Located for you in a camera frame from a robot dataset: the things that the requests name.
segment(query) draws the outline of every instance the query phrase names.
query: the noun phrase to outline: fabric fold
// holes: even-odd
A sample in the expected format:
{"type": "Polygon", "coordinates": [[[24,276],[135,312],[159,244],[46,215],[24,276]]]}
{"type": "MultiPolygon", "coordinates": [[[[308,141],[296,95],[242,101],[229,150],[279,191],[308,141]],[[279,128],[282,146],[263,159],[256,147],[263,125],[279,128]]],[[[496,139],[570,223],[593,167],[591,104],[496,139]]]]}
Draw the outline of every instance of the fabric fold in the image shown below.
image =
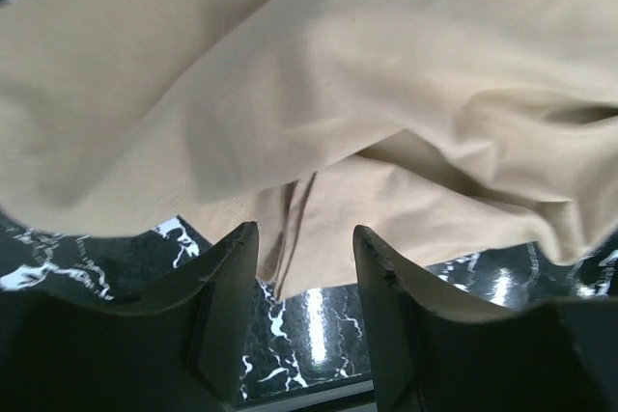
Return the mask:
{"type": "Polygon", "coordinates": [[[617,1],[26,0],[0,11],[0,205],[96,235],[256,220],[282,297],[353,281],[359,223],[423,265],[573,263],[618,227],[617,1]]]}

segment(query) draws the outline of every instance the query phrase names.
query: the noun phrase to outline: beige skirt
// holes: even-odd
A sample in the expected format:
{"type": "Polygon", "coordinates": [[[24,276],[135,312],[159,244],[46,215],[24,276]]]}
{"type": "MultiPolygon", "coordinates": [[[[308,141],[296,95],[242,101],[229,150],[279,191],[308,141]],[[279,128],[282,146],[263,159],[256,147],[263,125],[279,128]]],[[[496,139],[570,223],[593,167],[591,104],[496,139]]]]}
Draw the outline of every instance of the beige skirt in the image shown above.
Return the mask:
{"type": "Polygon", "coordinates": [[[99,236],[256,220],[280,297],[353,282],[357,224],[422,265],[570,264],[618,227],[617,102],[618,0],[23,0],[0,206],[99,236]]]}

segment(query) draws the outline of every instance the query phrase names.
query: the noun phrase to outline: black marble floor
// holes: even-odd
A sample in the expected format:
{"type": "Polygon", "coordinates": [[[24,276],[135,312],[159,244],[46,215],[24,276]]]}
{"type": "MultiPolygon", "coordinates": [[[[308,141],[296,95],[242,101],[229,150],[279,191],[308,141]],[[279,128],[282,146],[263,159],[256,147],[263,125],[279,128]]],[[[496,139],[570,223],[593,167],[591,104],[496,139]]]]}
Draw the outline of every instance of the black marble floor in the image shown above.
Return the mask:
{"type": "MultiPolygon", "coordinates": [[[[0,290],[44,288],[100,303],[183,265],[210,247],[181,219],[133,238],[41,233],[0,217],[0,290]]],[[[443,280],[496,304],[521,309],[554,296],[618,293],[618,234],[585,261],[559,267],[532,244],[432,266],[443,280]]],[[[356,285],[318,288],[282,303],[256,283],[240,402],[367,378],[371,366],[356,285]]]]}

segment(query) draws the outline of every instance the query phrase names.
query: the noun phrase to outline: white marble veining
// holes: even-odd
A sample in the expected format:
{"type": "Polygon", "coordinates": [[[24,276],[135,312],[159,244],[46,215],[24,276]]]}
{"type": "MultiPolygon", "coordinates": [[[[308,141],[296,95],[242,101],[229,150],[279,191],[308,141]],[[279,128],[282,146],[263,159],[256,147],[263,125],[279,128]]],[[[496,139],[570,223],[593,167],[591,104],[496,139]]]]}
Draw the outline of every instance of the white marble veining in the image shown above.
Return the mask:
{"type": "Polygon", "coordinates": [[[539,275],[541,275],[541,261],[536,246],[532,243],[528,243],[526,248],[530,259],[530,275],[528,276],[528,280],[523,284],[523,290],[525,291],[526,299],[529,299],[530,289],[537,283],[539,275]]]}
{"type": "Polygon", "coordinates": [[[284,374],[285,391],[290,391],[294,385],[305,388],[308,386],[308,383],[302,375],[301,367],[298,363],[297,354],[293,348],[292,340],[283,329],[287,302],[277,302],[274,292],[268,284],[264,282],[258,282],[258,284],[262,291],[264,301],[268,304],[267,317],[270,322],[270,333],[274,340],[281,339],[281,341],[286,345],[286,349],[282,349],[281,352],[278,352],[278,350],[273,349],[271,346],[268,347],[267,352],[272,356],[272,359],[275,361],[274,364],[277,367],[268,372],[262,378],[258,379],[257,382],[269,382],[273,378],[284,374]]]}
{"type": "Polygon", "coordinates": [[[61,233],[42,233],[30,228],[11,226],[7,228],[9,237],[30,248],[31,261],[36,264],[24,263],[16,270],[0,277],[0,290],[18,291],[32,288],[42,283],[50,274],[64,275],[79,285],[84,286],[101,299],[109,300],[109,285],[105,282],[105,273],[86,256],[83,246],[79,246],[88,236],[76,237],[80,253],[80,261],[64,267],[54,261],[61,240],[67,238],[61,233]]]}
{"type": "Polygon", "coordinates": [[[247,355],[242,356],[242,364],[244,365],[244,373],[240,377],[240,395],[242,396],[242,399],[247,400],[249,397],[247,393],[247,385],[242,380],[244,380],[244,378],[246,378],[246,376],[253,371],[253,364],[249,362],[249,356],[247,355]]]}
{"type": "Polygon", "coordinates": [[[445,262],[436,275],[440,280],[443,280],[444,282],[449,282],[454,287],[462,291],[470,291],[470,287],[474,285],[474,279],[476,277],[475,268],[480,257],[480,253],[472,253],[470,255],[462,256],[461,258],[445,262]],[[451,274],[455,271],[456,266],[462,265],[466,267],[467,271],[465,283],[463,284],[462,282],[451,282],[451,274]]]}
{"type": "Polygon", "coordinates": [[[607,297],[611,287],[611,280],[616,272],[616,265],[618,265],[618,250],[614,250],[609,256],[599,262],[598,267],[601,272],[596,281],[590,285],[585,285],[576,278],[577,272],[584,264],[585,261],[578,262],[569,272],[568,278],[576,282],[571,289],[571,296],[580,298],[607,297]]]}
{"type": "Polygon", "coordinates": [[[182,263],[192,260],[200,256],[200,246],[189,236],[186,227],[178,217],[164,222],[160,226],[153,229],[153,232],[158,233],[163,238],[169,239],[173,235],[177,235],[176,242],[179,245],[179,252],[172,262],[173,268],[178,268],[182,263]]]}
{"type": "Polygon", "coordinates": [[[331,309],[332,313],[335,315],[339,323],[337,324],[337,356],[341,359],[341,367],[337,369],[334,375],[334,379],[337,378],[349,378],[350,376],[354,376],[356,374],[356,368],[354,365],[354,361],[351,359],[354,353],[348,352],[344,347],[344,342],[346,341],[346,335],[344,333],[343,328],[346,324],[351,324],[354,327],[355,336],[362,340],[363,338],[363,330],[361,328],[361,322],[354,317],[350,317],[344,314],[347,311],[348,304],[344,304],[344,307],[339,311],[334,308],[331,309]]]}

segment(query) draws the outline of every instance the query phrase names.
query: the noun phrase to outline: beige fabric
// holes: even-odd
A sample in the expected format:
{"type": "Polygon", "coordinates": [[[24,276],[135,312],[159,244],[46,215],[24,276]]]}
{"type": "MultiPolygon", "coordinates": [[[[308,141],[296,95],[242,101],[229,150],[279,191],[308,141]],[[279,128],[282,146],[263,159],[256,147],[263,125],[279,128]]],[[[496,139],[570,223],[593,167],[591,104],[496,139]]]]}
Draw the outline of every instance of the beige fabric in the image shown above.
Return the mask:
{"type": "Polygon", "coordinates": [[[618,226],[618,0],[26,0],[0,10],[0,204],[133,234],[258,220],[287,297],[618,226]]]}

